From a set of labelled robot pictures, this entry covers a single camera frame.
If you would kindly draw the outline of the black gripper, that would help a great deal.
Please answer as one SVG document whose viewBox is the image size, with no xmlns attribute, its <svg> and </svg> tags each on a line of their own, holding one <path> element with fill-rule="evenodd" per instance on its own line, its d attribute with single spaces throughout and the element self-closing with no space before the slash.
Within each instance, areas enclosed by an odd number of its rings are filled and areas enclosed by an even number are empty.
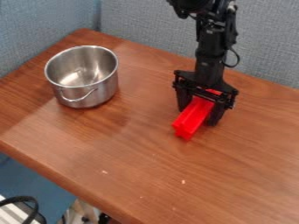
<svg viewBox="0 0 299 224">
<path fill-rule="evenodd" d="M 206 124 L 216 126 L 224 115 L 226 109 L 232 109 L 239 91 L 224 81 L 224 60 L 227 54 L 219 57 L 196 56 L 194 71 L 174 71 L 172 87 L 176 90 L 179 111 L 183 112 L 192 97 L 215 103 Z"/>
</svg>

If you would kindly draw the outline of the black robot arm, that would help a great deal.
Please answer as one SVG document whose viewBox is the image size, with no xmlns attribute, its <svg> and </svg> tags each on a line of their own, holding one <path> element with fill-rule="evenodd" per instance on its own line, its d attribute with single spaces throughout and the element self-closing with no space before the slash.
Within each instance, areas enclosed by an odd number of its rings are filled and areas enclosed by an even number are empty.
<svg viewBox="0 0 299 224">
<path fill-rule="evenodd" d="M 239 91 L 224 81 L 224 68 L 234 68 L 240 57 L 238 43 L 236 0 L 166 0 L 180 19 L 196 22 L 195 69 L 175 70 L 172 87 L 183 111 L 192 97 L 214 102 L 207 124 L 215 126 L 226 111 L 234 109 Z"/>
</svg>

